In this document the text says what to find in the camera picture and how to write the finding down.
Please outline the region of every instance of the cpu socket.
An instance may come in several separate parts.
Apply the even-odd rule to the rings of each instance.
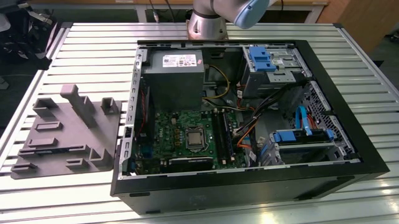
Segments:
[[[206,147],[204,129],[200,126],[186,129],[186,148],[194,152],[200,152]]]

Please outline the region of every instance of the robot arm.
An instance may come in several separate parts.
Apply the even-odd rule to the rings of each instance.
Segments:
[[[260,20],[266,9],[276,0],[195,0],[188,25],[192,39],[223,39],[227,35],[226,20],[243,29]]]

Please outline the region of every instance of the motherboard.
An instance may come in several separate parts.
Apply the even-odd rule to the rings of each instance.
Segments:
[[[236,127],[234,112],[156,113],[154,144],[140,147],[136,171],[159,174],[246,167],[244,154],[232,145]]]

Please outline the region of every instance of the slotted metal work surface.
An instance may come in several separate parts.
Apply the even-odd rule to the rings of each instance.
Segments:
[[[139,216],[110,196],[112,172],[12,180],[11,166],[35,120],[38,98],[74,83],[92,101],[114,97],[127,110],[136,41],[187,39],[186,24],[76,23],[58,35],[48,71],[36,74],[0,140],[0,222],[54,223],[398,223],[399,95],[345,29],[330,24],[228,26],[230,39],[304,39],[327,69],[391,172],[318,200]],[[123,135],[126,113],[120,117]]]

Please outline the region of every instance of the power supply label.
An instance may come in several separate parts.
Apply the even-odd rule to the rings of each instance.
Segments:
[[[164,68],[198,66],[195,55],[166,55],[162,60],[162,65]]]

